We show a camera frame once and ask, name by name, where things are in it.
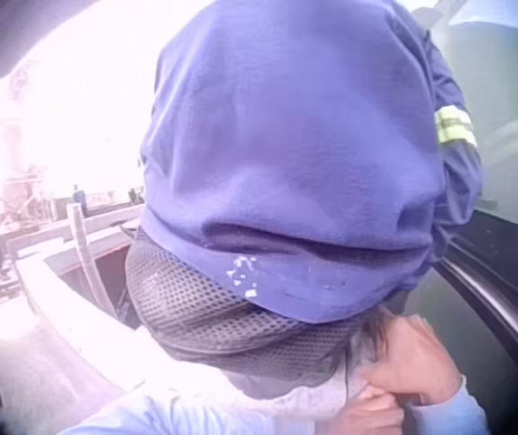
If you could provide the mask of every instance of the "finger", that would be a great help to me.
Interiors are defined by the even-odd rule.
[[[382,390],[381,388],[375,387],[371,384],[368,384],[363,391],[358,394],[356,399],[371,399],[372,397],[381,396],[382,394],[386,394],[387,391]]]
[[[397,427],[404,421],[404,411],[400,408],[390,410],[368,411],[366,415],[353,415],[361,427],[373,429]]]
[[[358,399],[350,405],[354,411],[380,411],[396,409],[398,402],[393,394],[382,394],[371,399]]]

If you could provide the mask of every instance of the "purple jacket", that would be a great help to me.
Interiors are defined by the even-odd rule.
[[[158,60],[142,226],[233,293],[309,323],[411,289],[468,221],[462,93],[389,0],[218,0]]]

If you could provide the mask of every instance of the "light blue sleeve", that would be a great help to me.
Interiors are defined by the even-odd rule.
[[[255,411],[234,411],[129,394],[62,435],[314,435],[315,423],[279,420]]]
[[[466,389],[466,378],[456,395],[432,406],[411,406],[420,435],[488,435],[486,415]]]

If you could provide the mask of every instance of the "hand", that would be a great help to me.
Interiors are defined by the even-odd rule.
[[[330,421],[318,423],[317,435],[402,435],[404,411],[389,393],[370,388]]]
[[[448,401],[462,384],[446,348],[418,315],[387,320],[379,361],[362,367],[360,376],[387,392],[419,394],[425,405]]]

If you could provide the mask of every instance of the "yellow reflective stripe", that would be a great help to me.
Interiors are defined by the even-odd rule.
[[[459,120],[463,124],[472,124],[468,113],[461,111],[456,106],[442,107],[436,112],[436,116],[438,121]]]
[[[443,129],[438,128],[438,140],[440,143],[446,143],[451,140],[466,140],[476,147],[475,134],[462,125],[454,125]]]
[[[456,106],[446,106],[439,109],[434,118],[440,143],[465,140],[475,148],[477,147],[468,113],[461,111]]]

